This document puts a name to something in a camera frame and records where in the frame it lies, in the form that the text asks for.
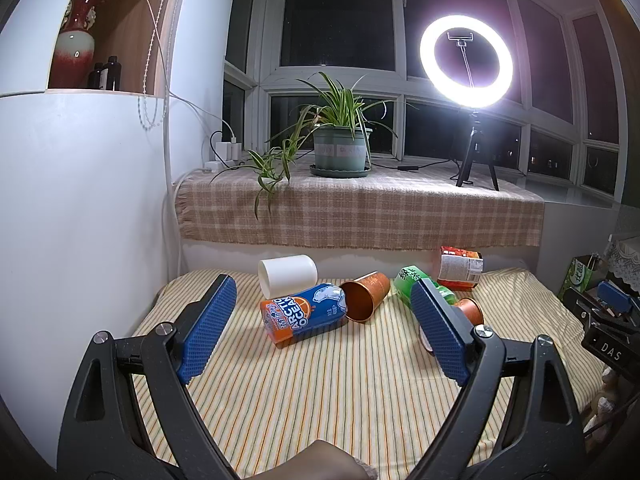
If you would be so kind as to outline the operator hand brown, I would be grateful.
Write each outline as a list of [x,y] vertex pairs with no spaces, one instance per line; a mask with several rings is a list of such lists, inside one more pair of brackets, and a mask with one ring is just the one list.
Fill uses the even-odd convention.
[[375,468],[356,460],[335,445],[317,440],[281,465],[260,474],[256,480],[370,480],[377,479]]

